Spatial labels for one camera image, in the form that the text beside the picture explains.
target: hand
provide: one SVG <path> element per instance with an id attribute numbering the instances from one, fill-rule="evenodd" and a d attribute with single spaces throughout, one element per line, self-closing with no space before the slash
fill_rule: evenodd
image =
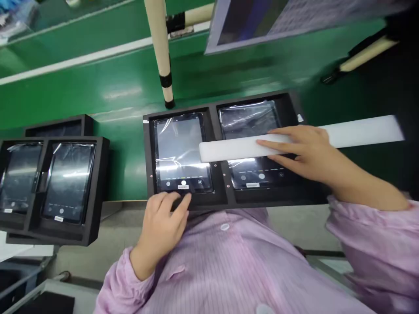
<path id="1" fill-rule="evenodd" d="M 284 153 L 298 155 L 295 160 L 281 155 L 268 158 L 310 180 L 329 186 L 352 184 L 363 172 L 339 150 L 329 144 L 326 130 L 314 126 L 289 126 L 269 131 L 288 135 L 294 143 L 276 143 L 257 140 L 257 143 Z"/>
<path id="2" fill-rule="evenodd" d="M 171 213 L 173 202 L 180 198 L 176 192 L 162 192 L 150 197 L 144 213 L 143 230 L 130 260 L 139 280 L 145 280 L 154 272 L 159 260 L 180 241 L 188 219 L 191 194 L 185 195 L 176 210 Z"/>
<path id="3" fill-rule="evenodd" d="M 289 126 L 269 131 L 291 137 L 294 143 L 257 140 L 257 143 L 284 153 L 296 154 L 295 160 L 274 155 L 268 158 L 310 180 L 328 185 L 336 198 L 383 211 L 405 210 L 409 203 L 403 194 L 359 168 L 329 144 L 326 130 L 314 126 Z"/>

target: beige metal pipe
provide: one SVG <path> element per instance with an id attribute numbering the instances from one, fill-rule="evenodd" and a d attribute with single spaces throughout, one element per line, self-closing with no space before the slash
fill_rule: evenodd
<path id="1" fill-rule="evenodd" d="M 144 0 L 147 12 L 148 24 L 150 25 L 151 38 L 153 40 L 154 53 L 156 55 L 160 80 L 171 82 L 169 42 L 166 28 L 166 5 L 164 0 Z M 172 84 L 163 87 L 166 108 L 174 107 Z"/>

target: workbench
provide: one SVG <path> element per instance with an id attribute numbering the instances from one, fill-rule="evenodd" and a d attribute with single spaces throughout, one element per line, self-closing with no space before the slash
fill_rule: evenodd
<path id="1" fill-rule="evenodd" d="M 315 126 L 389 114 L 376 104 L 378 89 L 371 90 L 359 72 L 332 86 L 319 82 L 323 71 L 382 26 L 381 20 L 357 23 L 210 56 L 203 55 L 207 32 L 170 41 L 176 107 L 293 88 Z M 0 103 L 0 138 L 21 136 L 24 126 L 36 123 L 92 116 L 94 135 L 111 143 L 106 200 L 146 199 L 142 116 L 165 110 L 152 47 L 0 85 Z M 402 161 L 394 153 L 402 146 L 379 144 L 344 153 L 397 183 L 388 165 Z"/>

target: gray floor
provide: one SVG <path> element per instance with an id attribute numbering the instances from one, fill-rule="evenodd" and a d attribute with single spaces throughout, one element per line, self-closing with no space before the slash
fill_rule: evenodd
<path id="1" fill-rule="evenodd" d="M 268 211 L 275 230 L 292 244 L 311 250 L 341 250 L 337 239 L 324 228 L 327 205 L 272 207 Z M 123 249 L 137 242 L 143 216 L 144 204 L 127 204 L 101 223 L 99 237 L 90 246 L 62 246 L 49 276 L 68 270 L 76 277 L 103 281 Z"/>

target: white foam bar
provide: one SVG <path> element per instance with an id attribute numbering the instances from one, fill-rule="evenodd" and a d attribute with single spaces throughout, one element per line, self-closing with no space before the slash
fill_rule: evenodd
<path id="1" fill-rule="evenodd" d="M 336 148 L 352 147 L 404 140 L 395 116 L 381 116 L 320 126 L 329 134 L 330 144 Z M 286 135 L 266 134 L 234 140 L 202 142 L 199 153 L 202 162 L 214 162 L 281 154 L 277 150 L 261 146 L 256 140 L 291 143 Z"/>

